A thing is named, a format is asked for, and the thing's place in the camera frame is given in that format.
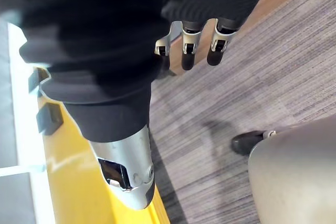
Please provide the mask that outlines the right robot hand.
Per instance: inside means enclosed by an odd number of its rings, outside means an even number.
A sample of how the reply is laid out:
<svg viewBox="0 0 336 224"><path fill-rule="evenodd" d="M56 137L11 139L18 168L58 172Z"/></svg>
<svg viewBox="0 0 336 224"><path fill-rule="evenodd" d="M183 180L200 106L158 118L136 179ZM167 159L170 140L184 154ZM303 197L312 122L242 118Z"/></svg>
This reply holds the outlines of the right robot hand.
<svg viewBox="0 0 336 224"><path fill-rule="evenodd" d="M190 70L202 30L215 19L207 62L216 66L258 2L1 0L1 18L25 35L23 60L49 72L42 92L64 104L110 190L127 207L142 210L155 190L151 84L170 66L172 23L181 23L181 65Z"/></svg>

